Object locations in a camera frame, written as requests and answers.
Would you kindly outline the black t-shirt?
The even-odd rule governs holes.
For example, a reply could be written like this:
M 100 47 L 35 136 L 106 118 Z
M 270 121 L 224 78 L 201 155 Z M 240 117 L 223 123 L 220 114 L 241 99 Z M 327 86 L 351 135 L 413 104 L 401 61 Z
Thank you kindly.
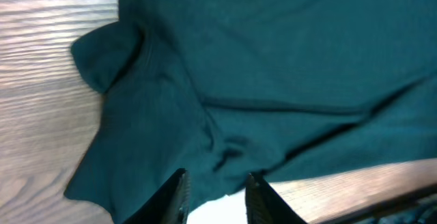
M 436 0 L 119 0 L 71 53 L 103 106 L 64 195 L 115 223 L 179 168 L 198 208 L 436 156 Z

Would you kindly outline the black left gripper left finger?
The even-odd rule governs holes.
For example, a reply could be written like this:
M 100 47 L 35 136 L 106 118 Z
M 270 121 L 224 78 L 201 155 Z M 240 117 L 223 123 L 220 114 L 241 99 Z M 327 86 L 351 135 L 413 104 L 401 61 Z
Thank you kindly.
M 179 168 L 124 224 L 186 224 L 189 198 L 190 176 Z

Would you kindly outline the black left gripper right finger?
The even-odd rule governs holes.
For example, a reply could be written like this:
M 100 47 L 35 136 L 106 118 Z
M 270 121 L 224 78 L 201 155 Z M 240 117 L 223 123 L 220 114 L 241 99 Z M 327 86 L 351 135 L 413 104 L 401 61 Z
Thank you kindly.
M 249 174 L 246 179 L 245 206 L 248 224 L 307 224 L 256 173 Z

